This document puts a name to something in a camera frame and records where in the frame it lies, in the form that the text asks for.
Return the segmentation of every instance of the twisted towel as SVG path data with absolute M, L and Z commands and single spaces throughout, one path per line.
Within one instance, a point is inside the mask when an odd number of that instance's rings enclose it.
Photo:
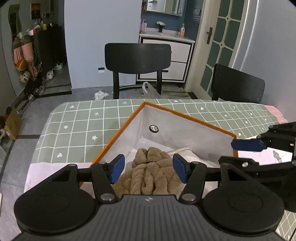
M 173 168 L 172 158 L 155 147 L 138 149 L 132 162 L 132 170 L 126 171 L 113 185 L 116 195 L 163 195 L 179 197 L 184 185 Z

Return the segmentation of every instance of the door handle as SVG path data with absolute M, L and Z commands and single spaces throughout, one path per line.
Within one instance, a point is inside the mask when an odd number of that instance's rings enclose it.
M 210 43 L 211 36 L 212 36 L 212 31 L 213 31 L 213 28 L 210 27 L 210 30 L 207 32 L 207 34 L 208 34 L 208 36 L 207 36 L 207 44 Z

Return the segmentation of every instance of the tissue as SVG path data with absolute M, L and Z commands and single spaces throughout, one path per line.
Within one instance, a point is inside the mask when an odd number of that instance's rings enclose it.
M 94 99 L 95 99 L 95 100 L 102 100 L 102 99 L 104 99 L 106 96 L 109 96 L 109 94 L 108 94 L 108 93 L 105 93 L 105 92 L 103 92 L 103 91 L 99 91 L 99 92 L 96 92 L 96 93 L 94 94 Z
M 165 23 L 161 22 L 161 21 L 157 21 L 156 24 L 159 24 L 161 26 L 165 26 Z

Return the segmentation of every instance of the cabinet drawer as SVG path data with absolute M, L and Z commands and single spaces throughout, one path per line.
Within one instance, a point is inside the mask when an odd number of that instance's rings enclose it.
M 190 51 L 189 44 L 182 44 L 170 41 L 154 40 L 154 39 L 143 39 L 145 44 L 169 44 L 172 49 L 171 61 L 178 61 L 186 63 Z
M 171 62 L 168 67 L 168 72 L 163 72 L 163 80 L 183 80 L 184 72 L 186 69 L 186 63 Z M 156 72 L 140 74 L 140 79 L 155 79 Z

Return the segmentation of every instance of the wall picture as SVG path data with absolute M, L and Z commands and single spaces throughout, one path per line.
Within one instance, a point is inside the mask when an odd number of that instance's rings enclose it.
M 40 3 L 31 4 L 31 19 L 41 18 L 40 15 Z

